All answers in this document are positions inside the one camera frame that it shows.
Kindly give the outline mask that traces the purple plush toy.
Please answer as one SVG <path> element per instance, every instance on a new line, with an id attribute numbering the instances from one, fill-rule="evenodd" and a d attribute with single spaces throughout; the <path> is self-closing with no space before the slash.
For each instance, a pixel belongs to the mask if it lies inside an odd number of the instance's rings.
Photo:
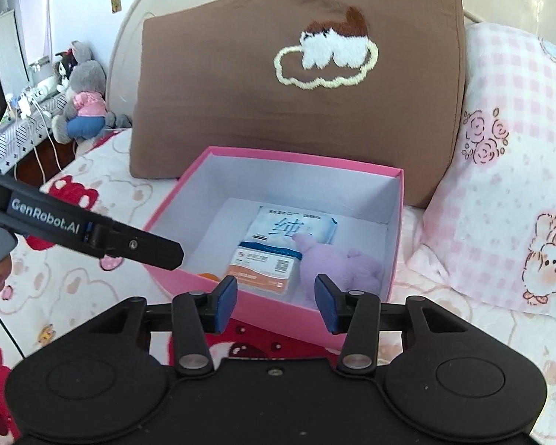
<path id="1" fill-rule="evenodd" d="M 384 267 L 371 255 L 355 248 L 342 249 L 319 243 L 304 233 L 295 234 L 293 240 L 302 254 L 298 286 L 292 299 L 297 306 L 316 306 L 314 283 L 319 274 L 326 274 L 344 292 L 368 291 L 381 300 L 388 296 Z"/>

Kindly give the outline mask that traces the clear cotton pad pack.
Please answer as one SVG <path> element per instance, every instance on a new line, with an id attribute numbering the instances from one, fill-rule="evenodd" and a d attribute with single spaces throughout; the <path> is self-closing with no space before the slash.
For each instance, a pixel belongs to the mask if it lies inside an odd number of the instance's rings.
<path id="1" fill-rule="evenodd" d="M 237 278 L 238 286 L 249 292 L 288 300 L 300 284 L 301 259 L 292 238 L 278 245 L 241 241 L 226 275 Z"/>

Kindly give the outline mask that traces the orange makeup sponge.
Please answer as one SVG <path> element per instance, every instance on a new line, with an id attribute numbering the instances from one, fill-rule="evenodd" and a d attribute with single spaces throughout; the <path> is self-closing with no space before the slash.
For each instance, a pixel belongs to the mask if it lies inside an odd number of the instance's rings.
<path id="1" fill-rule="evenodd" d="M 217 275 L 212 273 L 199 273 L 198 276 L 214 282 L 220 282 L 220 278 L 218 278 Z"/>

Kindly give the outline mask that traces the patterned bedside table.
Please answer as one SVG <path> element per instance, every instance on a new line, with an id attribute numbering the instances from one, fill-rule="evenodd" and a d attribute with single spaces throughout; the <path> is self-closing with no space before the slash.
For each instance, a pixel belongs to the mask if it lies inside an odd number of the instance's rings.
<path id="1" fill-rule="evenodd" d="M 66 102 L 61 93 L 41 103 L 32 102 L 30 116 L 0 131 L 0 174 L 7 174 L 28 154 L 36 154 L 42 142 L 53 143 L 52 119 L 63 113 Z"/>

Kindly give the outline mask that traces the bear print bed blanket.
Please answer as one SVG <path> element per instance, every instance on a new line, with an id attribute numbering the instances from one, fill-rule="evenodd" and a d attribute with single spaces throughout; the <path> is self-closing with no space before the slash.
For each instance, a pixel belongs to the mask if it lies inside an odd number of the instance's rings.
<path id="1" fill-rule="evenodd" d="M 168 181 L 135 179 L 129 172 L 129 133 L 117 133 L 78 157 L 49 190 L 77 197 L 80 205 L 135 226 L 144 225 L 171 190 Z M 421 294 L 492 334 L 527 356 L 541 370 L 547 398 L 532 435 L 556 444 L 556 319 L 480 303 L 407 268 L 412 236 L 422 214 L 402 214 L 402 240 L 392 299 Z M 132 295 L 165 302 L 166 291 L 140 264 L 101 261 L 62 247 L 37 250 L 20 242 L 0 295 L 0 444 L 18 435 L 2 401 L 8 372 L 22 357 L 39 350 L 98 312 Z"/>

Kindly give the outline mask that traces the blue white tissue pack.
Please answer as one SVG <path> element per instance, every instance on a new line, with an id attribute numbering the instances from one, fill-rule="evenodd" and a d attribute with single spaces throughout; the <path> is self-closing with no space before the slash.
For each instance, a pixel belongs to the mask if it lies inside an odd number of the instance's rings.
<path id="1" fill-rule="evenodd" d="M 330 215 L 287 207 L 264 205 L 250 224 L 244 241 L 275 247 L 288 247 L 295 234 L 307 234 L 317 242 L 329 244 L 338 223 Z"/>

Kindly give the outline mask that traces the pink cardboard box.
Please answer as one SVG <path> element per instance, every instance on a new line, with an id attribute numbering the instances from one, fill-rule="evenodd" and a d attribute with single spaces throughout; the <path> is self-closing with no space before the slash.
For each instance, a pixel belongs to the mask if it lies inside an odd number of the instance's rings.
<path id="1" fill-rule="evenodd" d="M 387 297 L 395 275 L 404 173 L 380 165 L 257 149 L 211 147 L 182 174 L 147 230 L 178 242 L 179 268 L 152 268 L 170 295 L 238 278 L 233 316 L 292 339 L 338 349 L 301 279 L 306 244 L 373 258 L 375 278 L 350 272 L 352 288 Z"/>

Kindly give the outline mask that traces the grey plush doll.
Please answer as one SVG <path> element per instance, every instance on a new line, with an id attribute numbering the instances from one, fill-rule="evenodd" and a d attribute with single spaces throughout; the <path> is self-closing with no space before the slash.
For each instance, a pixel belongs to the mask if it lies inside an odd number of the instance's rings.
<path id="1" fill-rule="evenodd" d="M 128 116 L 116 115 L 105 100 L 107 76 L 99 61 L 93 58 L 87 44 L 78 40 L 70 44 L 77 66 L 70 75 L 69 86 L 63 95 L 63 113 L 52 119 L 55 140 L 65 145 L 72 141 L 84 142 L 104 137 L 106 133 L 129 129 Z"/>

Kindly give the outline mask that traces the black white plush doll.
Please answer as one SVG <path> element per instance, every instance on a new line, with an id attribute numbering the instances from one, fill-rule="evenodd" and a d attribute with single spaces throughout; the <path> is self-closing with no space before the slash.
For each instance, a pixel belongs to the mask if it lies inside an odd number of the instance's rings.
<path id="1" fill-rule="evenodd" d="M 59 52 L 57 56 L 60 57 L 60 60 L 55 63 L 55 67 L 53 68 L 53 71 L 59 78 L 56 90 L 59 93 L 65 93 L 69 86 L 70 75 L 72 74 L 73 69 L 77 66 L 78 62 L 73 56 L 73 51 L 71 49 Z"/>

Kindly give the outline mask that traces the pink checkered pillow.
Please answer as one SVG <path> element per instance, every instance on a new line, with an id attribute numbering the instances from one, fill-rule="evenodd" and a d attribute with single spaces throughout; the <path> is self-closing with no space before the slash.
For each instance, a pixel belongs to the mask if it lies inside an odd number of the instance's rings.
<path id="1" fill-rule="evenodd" d="M 556 45 L 493 23 L 466 30 L 455 153 L 409 268 L 493 306 L 556 318 Z"/>

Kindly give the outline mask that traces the brown cloud pillow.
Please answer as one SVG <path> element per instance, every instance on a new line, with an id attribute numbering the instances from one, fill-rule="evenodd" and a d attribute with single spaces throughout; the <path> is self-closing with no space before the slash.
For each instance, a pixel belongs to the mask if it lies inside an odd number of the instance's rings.
<path id="1" fill-rule="evenodd" d="M 208 147 L 402 169 L 429 204 L 455 149 L 462 0 L 217 0 L 145 22 L 130 170 L 176 178 Z"/>

